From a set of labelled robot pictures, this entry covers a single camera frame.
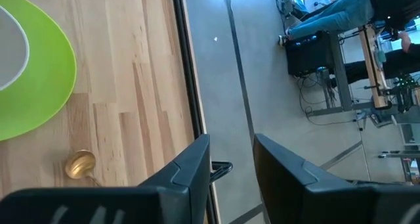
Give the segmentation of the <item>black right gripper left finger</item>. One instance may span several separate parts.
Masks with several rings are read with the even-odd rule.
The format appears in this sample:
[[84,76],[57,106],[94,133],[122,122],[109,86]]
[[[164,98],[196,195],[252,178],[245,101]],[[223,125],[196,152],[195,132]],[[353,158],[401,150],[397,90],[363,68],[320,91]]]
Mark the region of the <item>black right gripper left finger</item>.
[[1,201],[2,223],[202,223],[210,179],[201,135],[136,187],[24,189]]

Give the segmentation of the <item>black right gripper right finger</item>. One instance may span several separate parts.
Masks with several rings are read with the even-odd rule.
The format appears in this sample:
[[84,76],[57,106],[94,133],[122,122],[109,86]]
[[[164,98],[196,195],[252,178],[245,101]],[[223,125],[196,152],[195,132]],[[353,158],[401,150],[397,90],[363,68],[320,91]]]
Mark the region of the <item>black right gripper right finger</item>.
[[253,157],[271,223],[419,224],[418,186],[347,181],[263,134]]

